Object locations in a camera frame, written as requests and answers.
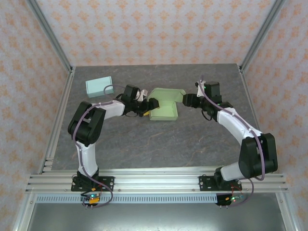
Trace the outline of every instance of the light blue box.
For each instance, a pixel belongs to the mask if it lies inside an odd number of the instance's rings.
[[[111,84],[111,76],[86,81],[88,97],[93,98],[104,95],[104,88]],[[114,93],[114,88],[112,86],[108,87],[105,92],[106,94],[112,94]]]

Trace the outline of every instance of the marble-pattern surface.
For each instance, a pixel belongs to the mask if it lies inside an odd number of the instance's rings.
[[[205,76],[218,81],[223,100],[255,126],[253,114],[236,64],[181,64],[77,67],[70,91],[53,170],[77,169],[77,150],[67,126],[81,101],[106,102],[106,96],[89,99],[85,81],[111,76],[114,84],[184,89],[196,93],[194,83]],[[116,89],[114,97],[121,93]],[[220,124],[205,120],[201,109],[177,104],[177,121],[150,121],[149,117],[113,117],[105,120],[96,144],[99,168],[183,167],[227,165],[238,160],[240,145]]]

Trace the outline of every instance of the patterned wallpaper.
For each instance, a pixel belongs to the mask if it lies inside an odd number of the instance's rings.
[[[288,0],[245,73],[261,128],[272,132],[279,171],[308,230],[308,4]]]
[[[71,65],[241,64],[275,0],[39,0]]]
[[[67,72],[25,0],[0,1],[0,230],[44,154]]]

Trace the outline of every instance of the green plastic container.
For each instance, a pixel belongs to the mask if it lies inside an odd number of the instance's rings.
[[[181,103],[185,94],[181,89],[155,88],[148,99],[157,99],[159,108],[150,111],[150,120],[177,120],[179,116],[176,102]]]

